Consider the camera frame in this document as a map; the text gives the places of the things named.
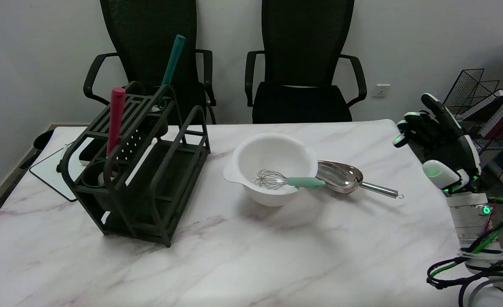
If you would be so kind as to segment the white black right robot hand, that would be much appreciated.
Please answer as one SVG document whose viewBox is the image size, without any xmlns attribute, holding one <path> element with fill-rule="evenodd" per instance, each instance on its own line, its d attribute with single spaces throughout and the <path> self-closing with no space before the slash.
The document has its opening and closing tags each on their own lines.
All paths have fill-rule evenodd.
<svg viewBox="0 0 503 307">
<path fill-rule="evenodd" d="M 477 148 L 454 115 L 435 96 L 421 95 L 425 110 L 407 112 L 396 126 L 396 148 L 418 146 L 426 177 L 446 195 L 477 193 L 482 173 Z"/>
</svg>

